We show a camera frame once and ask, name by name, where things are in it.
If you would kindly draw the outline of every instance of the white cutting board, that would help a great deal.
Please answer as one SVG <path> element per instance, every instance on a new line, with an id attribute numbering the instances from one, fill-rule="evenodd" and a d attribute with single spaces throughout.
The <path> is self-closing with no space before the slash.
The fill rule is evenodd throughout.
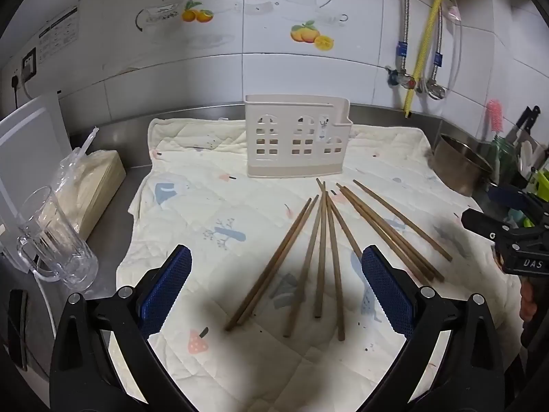
<path id="1" fill-rule="evenodd" d="M 0 121 L 0 223 L 5 226 L 0 243 L 20 266 L 17 212 L 32 192 L 50 185 L 70 152 L 56 93 L 39 96 Z"/>

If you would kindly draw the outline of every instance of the pink bottle brush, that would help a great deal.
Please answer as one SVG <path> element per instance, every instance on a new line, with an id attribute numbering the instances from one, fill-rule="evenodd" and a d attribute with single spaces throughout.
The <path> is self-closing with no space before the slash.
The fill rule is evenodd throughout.
<path id="1" fill-rule="evenodd" d="M 490 126 L 492 131 L 496 133 L 493 138 L 493 143 L 496 146 L 496 159 L 494 162 L 493 179 L 496 184 L 500 183 L 500 142 L 498 140 L 498 133 L 503 131 L 503 112 L 501 109 L 501 103 L 497 99 L 490 99 L 486 104 L 486 113 L 490 119 Z"/>

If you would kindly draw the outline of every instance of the blue gripper pad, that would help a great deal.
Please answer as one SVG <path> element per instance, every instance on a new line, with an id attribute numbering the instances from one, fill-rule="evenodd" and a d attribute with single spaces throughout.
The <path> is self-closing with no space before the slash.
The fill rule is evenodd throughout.
<path id="1" fill-rule="evenodd" d="M 414 330 L 416 284 L 405 271 L 394 269 L 375 245 L 364 250 L 361 263 L 391 327 L 409 339 Z"/>
<path id="2" fill-rule="evenodd" d="M 139 329 L 145 338 L 158 333 L 192 267 L 190 250 L 177 245 L 137 300 Z"/>

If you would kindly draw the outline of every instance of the braided hose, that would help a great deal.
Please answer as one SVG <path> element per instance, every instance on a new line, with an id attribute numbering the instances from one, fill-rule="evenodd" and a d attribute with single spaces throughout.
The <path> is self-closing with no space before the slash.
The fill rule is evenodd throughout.
<path id="1" fill-rule="evenodd" d="M 440 54 L 443 48 L 443 8 L 442 5 L 439 6 L 439 32 L 438 37 L 436 39 L 436 53 Z M 431 80 L 436 81 L 436 73 L 439 70 L 439 66 L 437 64 L 433 64 L 433 73 L 431 74 Z"/>
<path id="2" fill-rule="evenodd" d="M 404 0 L 404 30 L 402 32 L 402 41 L 408 43 L 408 30 L 410 28 L 410 0 Z M 406 69 L 406 56 L 400 57 L 400 69 Z"/>
<path id="3" fill-rule="evenodd" d="M 431 38 L 431 35 L 433 33 L 433 26 L 435 24 L 435 18 L 436 13 L 438 12 L 440 8 L 440 4 L 442 3 L 442 0 L 435 0 L 433 1 L 433 6 L 431 7 L 431 10 L 429 12 L 429 19 L 427 20 L 427 26 L 425 28 L 425 32 L 423 34 L 423 40 L 421 43 L 421 48 L 419 49 L 419 54 L 416 61 L 416 66 L 413 71 L 413 79 L 417 82 L 419 78 L 421 77 L 423 67 L 425 66 L 425 60 L 427 58 L 427 52 L 429 49 L 429 40 Z M 414 95 L 414 90 L 409 89 L 406 92 L 406 100 L 404 102 L 404 116 L 410 117 L 410 110 L 412 107 L 412 100 Z"/>

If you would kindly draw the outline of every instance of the yellow gas hose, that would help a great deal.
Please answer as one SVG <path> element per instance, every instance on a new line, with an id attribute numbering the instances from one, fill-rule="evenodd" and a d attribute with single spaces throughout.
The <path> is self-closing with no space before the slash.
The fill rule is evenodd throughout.
<path id="1" fill-rule="evenodd" d="M 419 48 L 419 54 L 417 56 L 416 60 L 416 67 L 413 70 L 413 79 L 416 82 L 416 84 L 419 82 L 419 78 L 421 77 L 423 67 L 425 65 L 425 60 L 427 58 L 427 53 L 429 49 L 429 43 L 431 40 L 431 34 L 433 33 L 433 26 L 435 24 L 436 17 L 438 15 L 440 4 L 442 3 L 442 0 L 435 0 L 433 1 L 433 6 L 431 7 L 431 11 L 429 12 L 429 18 L 427 19 L 427 26 L 425 28 L 425 33 L 423 34 L 423 40 L 421 43 L 421 47 Z M 412 99 L 414 94 L 413 89 L 409 89 L 406 93 L 406 100 L 404 102 L 404 116 L 410 117 L 410 109 L 412 107 Z"/>

